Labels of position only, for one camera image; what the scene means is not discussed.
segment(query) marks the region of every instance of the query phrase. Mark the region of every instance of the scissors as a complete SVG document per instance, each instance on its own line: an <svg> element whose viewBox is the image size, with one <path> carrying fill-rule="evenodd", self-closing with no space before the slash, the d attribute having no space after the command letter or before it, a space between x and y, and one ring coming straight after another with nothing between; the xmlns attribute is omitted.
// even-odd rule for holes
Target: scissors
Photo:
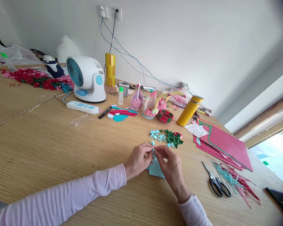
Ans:
<svg viewBox="0 0 283 226"><path fill-rule="evenodd" d="M204 165L207 172L210 174L210 178L211 178L210 184L211 184L211 187L213 189L213 192L218 197L223 197L222 193L224 193L227 197L232 197L232 194L230 193L229 189L224 185L224 183L222 183L217 177L214 177L213 174L211 174L211 172L208 170L208 168L206 167L206 165L203 162L202 162L202 164Z"/></svg>

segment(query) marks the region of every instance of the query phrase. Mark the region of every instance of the pink long sleeve shirt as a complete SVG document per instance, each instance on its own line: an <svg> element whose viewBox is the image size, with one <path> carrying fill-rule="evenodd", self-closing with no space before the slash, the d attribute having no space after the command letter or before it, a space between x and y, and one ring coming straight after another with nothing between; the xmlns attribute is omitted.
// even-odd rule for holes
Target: pink long sleeve shirt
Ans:
<svg viewBox="0 0 283 226"><path fill-rule="evenodd" d="M61 225L99 196L126 185L124 165L44 189L0 209L0 226ZM179 204L187 225L212 225L196 196Z"/></svg>

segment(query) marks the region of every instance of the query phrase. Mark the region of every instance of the yellow bottle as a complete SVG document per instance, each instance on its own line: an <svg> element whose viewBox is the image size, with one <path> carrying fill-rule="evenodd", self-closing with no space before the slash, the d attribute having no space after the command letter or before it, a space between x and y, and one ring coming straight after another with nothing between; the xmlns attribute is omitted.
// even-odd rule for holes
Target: yellow bottle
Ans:
<svg viewBox="0 0 283 226"><path fill-rule="evenodd" d="M106 76L107 76L107 86L115 86L115 55L106 53Z"/></svg>
<svg viewBox="0 0 283 226"><path fill-rule="evenodd" d="M190 102L187 104L186 108L183 110L182 114L179 116L177 120L177 124L180 126L185 126L187 122L191 119L195 111L200 106L203 98L200 96L192 96Z"/></svg>

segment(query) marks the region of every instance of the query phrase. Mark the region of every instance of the smartphone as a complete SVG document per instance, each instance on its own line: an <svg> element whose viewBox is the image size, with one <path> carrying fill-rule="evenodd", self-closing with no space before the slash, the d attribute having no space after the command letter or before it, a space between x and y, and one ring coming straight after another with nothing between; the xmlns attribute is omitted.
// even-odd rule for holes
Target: smartphone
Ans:
<svg viewBox="0 0 283 226"><path fill-rule="evenodd" d="M283 192L271 188L265 188L265 190L270 194L270 196L276 201L276 203L283 210Z"/></svg>

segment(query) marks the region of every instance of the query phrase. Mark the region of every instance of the hand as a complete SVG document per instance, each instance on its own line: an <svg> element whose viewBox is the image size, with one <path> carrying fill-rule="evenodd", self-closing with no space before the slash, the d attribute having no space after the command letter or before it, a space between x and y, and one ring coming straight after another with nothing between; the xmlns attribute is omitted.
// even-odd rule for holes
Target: hand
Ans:
<svg viewBox="0 0 283 226"><path fill-rule="evenodd" d="M191 196L191 192L183 178L180 157L172 152L168 146L162 145L155 147L154 153L159 162L161 171L177 197L178 202L186 202Z"/></svg>
<svg viewBox="0 0 283 226"><path fill-rule="evenodd" d="M138 176L142 171L144 171L151 163L153 159L153 148L148 143L142 143L141 145L135 146L128 160L124 164L127 181Z"/></svg>

